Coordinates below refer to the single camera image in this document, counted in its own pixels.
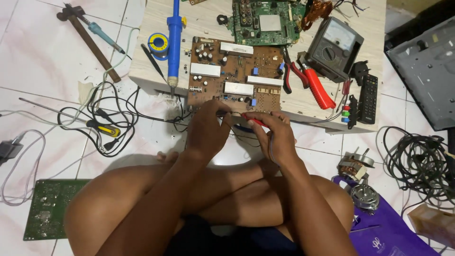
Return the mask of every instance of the purple bag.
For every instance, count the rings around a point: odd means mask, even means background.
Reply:
[[[334,183],[344,181],[350,186],[355,181],[347,181],[340,176]],[[360,256],[438,256],[439,254],[420,239],[400,215],[382,198],[374,215],[369,215],[357,208],[349,237]]]

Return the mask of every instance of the dark shorts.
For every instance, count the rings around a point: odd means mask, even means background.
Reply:
[[[164,253],[177,255],[260,255],[302,256],[302,250],[274,227],[239,227],[229,236],[212,233],[207,221],[197,215],[185,218],[185,225],[173,236]]]

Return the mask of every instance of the blue desoldering pump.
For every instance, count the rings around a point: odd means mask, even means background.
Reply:
[[[187,19],[179,16],[180,0],[174,0],[174,15],[167,19],[169,27],[169,55],[167,59],[167,83],[171,87],[171,96],[174,97],[175,87],[178,84],[178,69],[180,65],[180,39],[183,25]]]

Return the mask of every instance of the solder wire roll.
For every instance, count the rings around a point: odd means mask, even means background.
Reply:
[[[167,60],[169,39],[162,33],[154,33],[148,38],[148,47],[152,55],[159,61]]]

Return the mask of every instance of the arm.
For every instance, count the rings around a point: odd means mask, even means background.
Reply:
[[[230,111],[228,106],[214,100],[198,110],[188,126],[187,149],[111,233],[97,256],[164,253],[196,178],[229,136],[231,115],[226,114],[220,125],[216,117],[219,109]]]
[[[281,113],[247,113],[249,118],[270,127],[266,134],[261,126],[248,122],[266,157],[281,168],[289,187],[289,213],[305,255],[356,256],[348,234],[317,187],[311,182],[305,164],[294,147],[289,118]]]

